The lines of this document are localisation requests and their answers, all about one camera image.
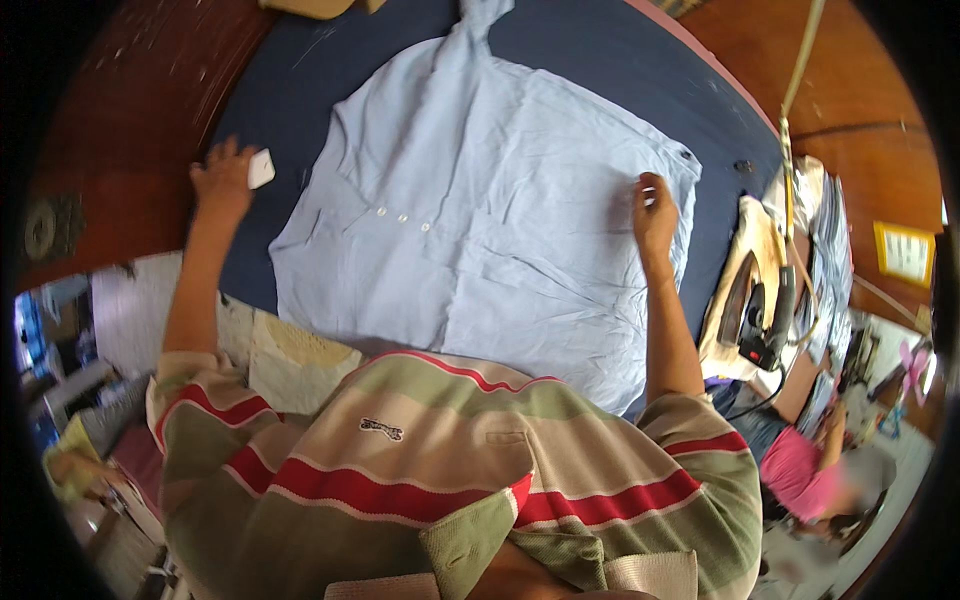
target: yellow frame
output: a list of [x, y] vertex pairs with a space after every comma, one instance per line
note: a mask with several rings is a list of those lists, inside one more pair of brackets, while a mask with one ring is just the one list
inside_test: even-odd
[[[899, 273], [891, 273], [887, 269], [887, 244], [886, 236], [884, 235], [887, 231], [891, 233], [899, 233], [908, 237], [920, 238], [927, 243], [929, 252], [926, 253], [926, 268], [924, 269], [923, 279], [912, 279]], [[926, 288], [930, 287], [930, 278], [933, 276], [933, 256], [937, 249], [936, 238], [934, 237], [933, 233], [930, 233], [929, 231], [923, 231], [921, 229], [906, 228], [900, 225], [894, 225], [892, 223], [874, 221], [874, 238], [876, 239], [876, 261], [879, 263], [880, 273], [882, 275], [896, 277], [902, 281], [907, 281], [915, 285], [922, 285]]]

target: striped polo shirt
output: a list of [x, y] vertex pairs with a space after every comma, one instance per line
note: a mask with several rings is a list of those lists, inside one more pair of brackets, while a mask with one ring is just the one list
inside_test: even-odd
[[705, 396], [636, 425], [562, 381], [402, 351], [284, 415], [212, 355], [160, 359], [168, 545], [198, 598], [465, 598], [509, 539], [584, 591], [745, 598], [759, 482]]

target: pink fan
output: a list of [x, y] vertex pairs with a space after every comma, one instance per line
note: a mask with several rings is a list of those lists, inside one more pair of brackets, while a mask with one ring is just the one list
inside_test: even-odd
[[926, 395], [920, 386], [920, 377], [926, 371], [926, 364], [929, 362], [929, 355], [926, 350], [920, 350], [917, 352], [917, 355], [914, 356], [910, 353], [910, 346], [906, 344], [906, 341], [900, 342], [900, 362], [903, 364], [903, 367], [906, 369], [906, 375], [903, 376], [903, 391], [906, 392], [910, 388], [913, 388], [914, 397], [917, 399], [917, 404], [924, 408], [926, 403]]

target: red stripe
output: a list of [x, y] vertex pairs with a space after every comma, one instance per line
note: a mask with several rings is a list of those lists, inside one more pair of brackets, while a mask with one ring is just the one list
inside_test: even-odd
[[273, 483], [307, 500], [339, 500], [361, 513], [397, 515], [424, 523], [491, 494], [484, 490], [429, 492], [408, 483], [381, 484], [353, 469], [321, 471], [296, 458], [283, 463]]
[[516, 498], [516, 510], [523, 510], [523, 507], [527, 504], [527, 497], [530, 496], [530, 483], [534, 480], [533, 473], [527, 473], [523, 476], [522, 479], [510, 486], [511, 492], [514, 493], [514, 498]]
[[476, 382], [477, 386], [479, 386], [479, 388], [484, 392], [493, 392], [494, 390], [507, 390], [508, 392], [513, 392], [514, 394], [516, 394], [521, 390], [523, 390], [523, 388], [527, 387], [528, 385], [537, 383], [539, 381], [558, 381], [560, 383], [565, 383], [562, 379], [558, 379], [557, 377], [546, 376], [546, 377], [537, 377], [536, 379], [531, 379], [530, 381], [527, 381], [526, 383], [521, 385], [519, 388], [512, 388], [510, 387], [510, 385], [507, 384], [506, 381], [497, 381], [496, 383], [491, 383], [486, 379], [484, 379], [483, 375], [481, 375], [477, 371], [474, 371], [473, 369], [464, 369], [462, 367], [454, 367], [453, 365], [447, 365], [444, 361], [440, 360], [439, 358], [436, 358], [435, 356], [430, 356], [429, 354], [423, 354], [421, 352], [416, 352], [413, 350], [393, 350], [390, 352], [384, 352], [383, 354], [378, 354], [374, 356], [374, 358], [367, 361], [367, 363], [362, 367], [359, 367], [355, 369], [353, 372], [349, 373], [347, 377], [350, 377], [351, 375], [360, 371], [361, 369], [365, 369], [371, 363], [381, 358], [385, 358], [387, 356], [399, 356], [399, 355], [415, 356], [420, 360], [424, 360], [430, 363], [431, 365], [433, 365], [434, 367], [437, 367], [438, 369], [442, 369], [450, 374], [469, 377], [473, 379]]
[[683, 469], [645, 486], [633, 486], [615, 495], [594, 495], [579, 500], [568, 500], [560, 492], [531, 493], [520, 511], [516, 527], [536, 521], [557, 520], [576, 516], [584, 525], [599, 525], [613, 518], [630, 519], [648, 511], [664, 509], [690, 497], [700, 489]]
[[240, 478], [258, 494], [264, 494], [274, 481], [275, 474], [263, 464], [253, 448], [248, 445], [234, 454], [227, 464], [233, 467]]
[[710, 438], [709, 440], [691, 440], [690, 442], [677, 442], [666, 446], [663, 451], [670, 456], [685, 454], [686, 452], [711, 452], [713, 450], [726, 450], [728, 452], [739, 452], [747, 449], [747, 443], [743, 437], [735, 432], [725, 433], [722, 436]]
[[158, 441], [160, 442], [160, 450], [165, 450], [166, 446], [163, 436], [163, 428], [166, 426], [167, 418], [182, 402], [195, 402], [209, 415], [229, 426], [239, 425], [240, 423], [252, 419], [264, 411], [273, 412], [273, 409], [270, 408], [270, 405], [267, 404], [267, 401], [260, 396], [254, 396], [246, 399], [238, 404], [235, 404], [234, 406], [231, 406], [226, 411], [222, 411], [210, 404], [210, 400], [206, 397], [204, 388], [200, 387], [196, 383], [191, 383], [180, 391], [180, 396], [177, 398], [177, 400], [171, 404], [169, 408], [167, 408], [166, 412], [163, 413], [160, 419], [156, 422], [156, 431], [158, 432], [157, 437]]

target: ironing board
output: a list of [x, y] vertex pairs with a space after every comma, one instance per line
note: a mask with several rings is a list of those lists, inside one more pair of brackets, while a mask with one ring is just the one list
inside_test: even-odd
[[[214, 135], [219, 141], [236, 132], [242, 143], [269, 148], [276, 167], [276, 178], [257, 190], [237, 231], [221, 278], [224, 293], [276, 312], [267, 246], [308, 182], [331, 108], [397, 52], [445, 36], [459, 18], [456, 0], [390, 0], [373, 15], [350, 10], [331, 21], [293, 15], [278, 20]], [[779, 163], [768, 123], [690, 46], [624, 0], [516, 0], [492, 27], [490, 44], [496, 56], [547, 69], [626, 108], [700, 160], [680, 290], [690, 331], [699, 338], [736, 224], [737, 201], [744, 193], [762, 195]], [[752, 170], [733, 168], [744, 160]]]

